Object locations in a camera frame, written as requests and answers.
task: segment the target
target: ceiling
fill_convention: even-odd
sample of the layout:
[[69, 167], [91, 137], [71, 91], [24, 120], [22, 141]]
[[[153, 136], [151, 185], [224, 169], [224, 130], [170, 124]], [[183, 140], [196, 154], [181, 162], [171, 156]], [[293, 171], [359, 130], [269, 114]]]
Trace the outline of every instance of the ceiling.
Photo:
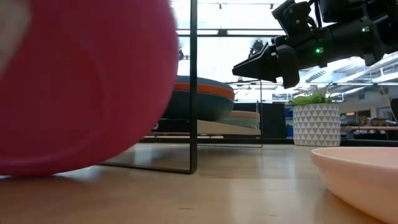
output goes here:
[[[189, 29], [190, 5], [188, 0], [173, 0], [172, 7], [177, 19], [178, 29]], [[280, 29], [279, 23], [271, 12], [283, 1], [280, 0], [199, 0], [199, 29], [248, 29], [245, 34], [254, 34], [250, 29]], [[180, 48], [185, 55], [190, 52], [189, 37], [180, 37]], [[246, 60], [249, 50], [256, 40], [271, 41], [271, 38], [256, 37], [199, 37], [198, 38], [198, 76], [220, 82], [236, 82], [238, 77], [232, 74], [234, 65]], [[190, 61], [180, 61], [179, 75], [189, 75]], [[263, 82], [262, 98], [276, 100], [284, 95], [294, 97], [310, 94], [310, 85], [323, 88], [328, 83], [339, 83], [334, 86], [338, 93], [354, 94], [359, 83], [393, 82], [398, 78], [398, 54], [385, 55], [384, 59], [372, 67], [366, 67], [360, 58], [348, 58], [329, 63], [326, 68], [308, 68], [300, 71], [300, 84], [296, 88], [285, 90], [278, 84]], [[259, 83], [232, 85], [239, 100], [259, 100]]]

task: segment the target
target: white wall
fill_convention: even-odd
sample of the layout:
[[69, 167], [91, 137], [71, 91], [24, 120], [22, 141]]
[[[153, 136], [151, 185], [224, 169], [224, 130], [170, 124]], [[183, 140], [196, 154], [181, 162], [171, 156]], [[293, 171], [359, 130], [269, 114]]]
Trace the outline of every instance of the white wall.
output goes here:
[[[398, 98], [398, 86], [389, 86], [389, 94], [387, 97]], [[367, 91], [365, 92], [365, 99], [359, 100], [358, 94], [354, 94], [352, 97], [345, 98], [345, 102], [339, 103], [340, 113], [371, 110], [371, 116], [377, 116], [377, 109], [387, 107], [388, 102], [384, 95], [381, 95], [378, 91]]]

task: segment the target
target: red frisbee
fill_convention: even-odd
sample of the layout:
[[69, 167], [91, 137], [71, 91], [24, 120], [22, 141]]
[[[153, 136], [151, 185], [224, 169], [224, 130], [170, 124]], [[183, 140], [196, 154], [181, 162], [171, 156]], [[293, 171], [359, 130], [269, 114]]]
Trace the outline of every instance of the red frisbee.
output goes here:
[[5, 0], [0, 22], [0, 175], [97, 164], [167, 107], [178, 67], [168, 0]]

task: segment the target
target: peach bowl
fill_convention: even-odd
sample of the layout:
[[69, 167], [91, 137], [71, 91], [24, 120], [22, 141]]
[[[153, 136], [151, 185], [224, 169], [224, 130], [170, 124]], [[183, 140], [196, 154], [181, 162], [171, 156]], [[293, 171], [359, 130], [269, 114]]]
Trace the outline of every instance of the peach bowl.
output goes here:
[[314, 149], [312, 161], [340, 199], [386, 223], [398, 223], [398, 147]]

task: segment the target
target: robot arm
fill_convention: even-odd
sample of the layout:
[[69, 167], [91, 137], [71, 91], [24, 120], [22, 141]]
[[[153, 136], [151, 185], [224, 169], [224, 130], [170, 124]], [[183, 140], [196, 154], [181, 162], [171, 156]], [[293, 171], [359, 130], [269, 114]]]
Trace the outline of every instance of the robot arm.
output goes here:
[[[313, 3], [318, 4], [315, 9], [320, 8], [318, 15], [324, 22], [335, 24], [317, 27], [309, 16]], [[287, 0], [272, 15], [286, 35], [275, 37], [258, 54], [235, 65], [234, 75], [270, 82], [282, 77], [284, 88], [291, 88], [300, 81], [300, 69], [325, 67], [354, 56], [370, 66], [384, 54], [398, 51], [397, 0]]]

